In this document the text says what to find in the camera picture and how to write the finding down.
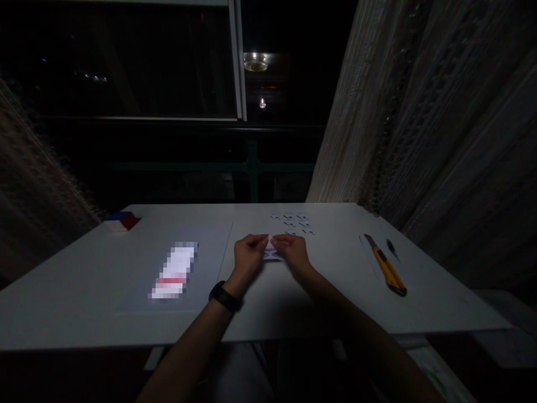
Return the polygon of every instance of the rubik's cube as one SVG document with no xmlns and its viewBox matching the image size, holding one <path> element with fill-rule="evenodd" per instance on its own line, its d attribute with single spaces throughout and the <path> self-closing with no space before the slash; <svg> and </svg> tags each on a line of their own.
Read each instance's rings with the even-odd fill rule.
<svg viewBox="0 0 537 403">
<path fill-rule="evenodd" d="M 106 218 L 105 223 L 112 231 L 129 231 L 140 220 L 132 212 L 117 212 Z"/>
</svg>

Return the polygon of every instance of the curtain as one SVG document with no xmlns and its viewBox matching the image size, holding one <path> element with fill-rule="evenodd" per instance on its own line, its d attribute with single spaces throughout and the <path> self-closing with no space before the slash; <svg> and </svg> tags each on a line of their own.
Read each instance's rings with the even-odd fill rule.
<svg viewBox="0 0 537 403">
<path fill-rule="evenodd" d="M 14 281 L 95 227 L 102 213 L 1 76 L 0 158 L 0 277 Z"/>
<path fill-rule="evenodd" d="M 529 2 L 360 1 L 309 202 L 358 202 L 470 287 L 537 278 Z"/>
</svg>

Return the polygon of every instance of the forearm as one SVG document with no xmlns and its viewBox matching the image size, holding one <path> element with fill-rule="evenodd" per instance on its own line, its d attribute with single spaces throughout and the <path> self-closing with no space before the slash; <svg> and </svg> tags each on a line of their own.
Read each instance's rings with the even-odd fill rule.
<svg viewBox="0 0 537 403">
<path fill-rule="evenodd" d="M 358 355 L 390 401 L 444 402 L 406 351 L 380 325 L 313 270 L 295 278 L 310 298 L 343 325 L 347 351 Z"/>
<path fill-rule="evenodd" d="M 223 288 L 231 295 L 242 298 L 247 284 L 232 276 Z M 186 401 L 231 318 L 231 312 L 222 304 L 214 299 L 209 301 L 159 364 L 137 403 Z"/>
</svg>

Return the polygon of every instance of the watch strap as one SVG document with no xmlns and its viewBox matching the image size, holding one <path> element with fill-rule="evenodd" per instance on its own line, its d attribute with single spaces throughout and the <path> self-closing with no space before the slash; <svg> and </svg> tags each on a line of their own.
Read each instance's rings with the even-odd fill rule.
<svg viewBox="0 0 537 403">
<path fill-rule="evenodd" d="M 209 294 L 209 300 L 211 300 L 211 298 L 214 298 L 218 302 L 220 302 L 228 311 L 237 312 L 242 305 L 242 301 L 240 299 L 236 299 L 225 289 L 223 289 L 222 285 L 224 285 L 224 283 L 225 281 L 222 280 L 214 286 L 213 290 Z"/>
</svg>

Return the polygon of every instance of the human arm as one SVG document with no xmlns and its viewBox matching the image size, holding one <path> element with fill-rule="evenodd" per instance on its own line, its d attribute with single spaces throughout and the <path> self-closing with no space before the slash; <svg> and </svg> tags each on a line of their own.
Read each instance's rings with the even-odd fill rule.
<svg viewBox="0 0 537 403">
<path fill-rule="evenodd" d="M 445 402 L 393 337 L 315 270 L 304 238 L 276 235 L 271 243 L 313 302 L 342 325 L 349 347 L 390 401 Z"/>
<path fill-rule="evenodd" d="M 268 242 L 267 235 L 248 235 L 235 243 L 235 268 L 222 286 L 233 297 L 242 299 L 244 296 Z M 232 317 L 220 302 L 211 299 L 166 354 L 136 402 L 186 401 Z"/>
</svg>

